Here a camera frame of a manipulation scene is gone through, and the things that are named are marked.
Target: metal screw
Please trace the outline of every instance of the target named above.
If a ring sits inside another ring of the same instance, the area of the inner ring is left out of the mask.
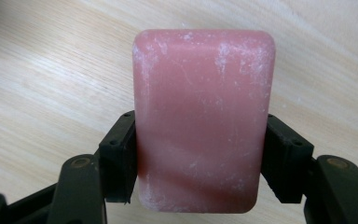
[[[82,158],[72,161],[71,166],[74,168],[81,168],[81,167],[87,166],[90,162],[91,162],[91,160],[89,158],[82,157]]]
[[[345,161],[342,161],[337,158],[329,158],[327,159],[327,162],[330,163],[331,165],[336,166],[339,169],[346,169],[349,167],[349,165]]]

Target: soap bar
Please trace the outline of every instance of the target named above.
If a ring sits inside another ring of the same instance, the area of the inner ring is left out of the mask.
[[[275,46],[236,30],[148,30],[133,45],[140,201],[163,212],[254,205]]]

